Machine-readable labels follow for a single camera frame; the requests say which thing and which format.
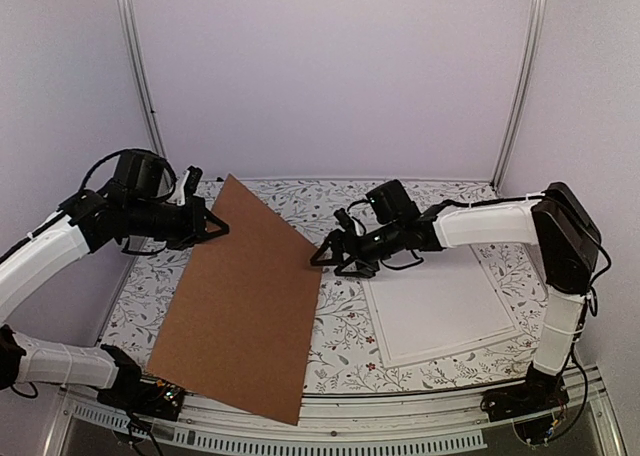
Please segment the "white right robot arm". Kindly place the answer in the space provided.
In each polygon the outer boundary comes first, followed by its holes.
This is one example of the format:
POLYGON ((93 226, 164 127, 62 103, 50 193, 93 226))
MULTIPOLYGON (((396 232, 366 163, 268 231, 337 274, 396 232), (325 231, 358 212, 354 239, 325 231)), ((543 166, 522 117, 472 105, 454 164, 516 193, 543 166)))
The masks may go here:
POLYGON ((536 248, 548 304, 539 345, 530 364, 535 375, 517 391, 517 403, 537 412, 552 400, 559 377, 580 338, 588 314, 598 310, 595 281, 610 270, 596 223, 565 182, 538 193, 477 202, 445 199, 420 209, 398 180, 369 191, 363 203, 379 224, 365 230, 346 209, 311 256, 335 275, 372 278, 392 256, 409 252, 416 264, 428 252, 461 246, 517 243, 536 248))

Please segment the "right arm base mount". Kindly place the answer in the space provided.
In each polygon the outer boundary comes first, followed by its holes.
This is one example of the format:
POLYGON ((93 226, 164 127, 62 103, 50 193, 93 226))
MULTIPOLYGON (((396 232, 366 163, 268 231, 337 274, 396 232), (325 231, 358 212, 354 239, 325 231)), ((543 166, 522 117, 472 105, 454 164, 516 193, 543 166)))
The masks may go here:
POLYGON ((488 390, 480 409, 491 422, 529 416, 514 426, 516 436, 528 446, 547 444, 566 416, 569 396, 561 375, 551 376, 533 367, 522 383, 488 390))

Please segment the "brown cardboard backing board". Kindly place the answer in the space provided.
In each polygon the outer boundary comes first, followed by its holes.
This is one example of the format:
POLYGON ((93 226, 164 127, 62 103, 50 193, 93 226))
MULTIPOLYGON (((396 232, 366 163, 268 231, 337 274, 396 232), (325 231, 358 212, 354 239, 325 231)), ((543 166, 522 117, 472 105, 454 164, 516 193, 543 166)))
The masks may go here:
POLYGON ((315 247, 234 176, 213 211, 230 232, 194 247, 146 368, 295 425, 321 283, 309 263, 315 247))

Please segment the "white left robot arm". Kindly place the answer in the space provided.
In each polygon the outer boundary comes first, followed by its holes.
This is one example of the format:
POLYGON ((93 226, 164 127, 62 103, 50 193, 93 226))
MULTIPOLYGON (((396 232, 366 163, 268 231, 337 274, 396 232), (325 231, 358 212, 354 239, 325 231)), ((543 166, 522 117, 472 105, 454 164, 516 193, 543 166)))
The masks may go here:
POLYGON ((141 148, 117 150, 96 162, 79 188, 1 257, 1 387, 48 383, 110 391, 128 410, 148 402, 142 369, 113 345, 74 346, 52 331, 28 335, 26 312, 43 309, 47 289, 62 293, 73 265, 117 243, 139 256, 134 239, 183 251, 225 236, 230 227, 197 189, 202 171, 176 173, 169 161, 141 148))

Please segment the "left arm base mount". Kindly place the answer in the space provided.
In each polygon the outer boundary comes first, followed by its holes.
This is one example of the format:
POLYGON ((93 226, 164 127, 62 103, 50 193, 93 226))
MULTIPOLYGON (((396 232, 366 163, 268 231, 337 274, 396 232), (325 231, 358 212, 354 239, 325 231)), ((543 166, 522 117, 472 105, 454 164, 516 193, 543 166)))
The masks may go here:
POLYGON ((99 403, 136 415, 178 420, 185 397, 182 387, 163 379, 147 381, 141 367, 123 350, 106 344, 100 348, 113 358, 117 374, 110 388, 98 390, 99 403))

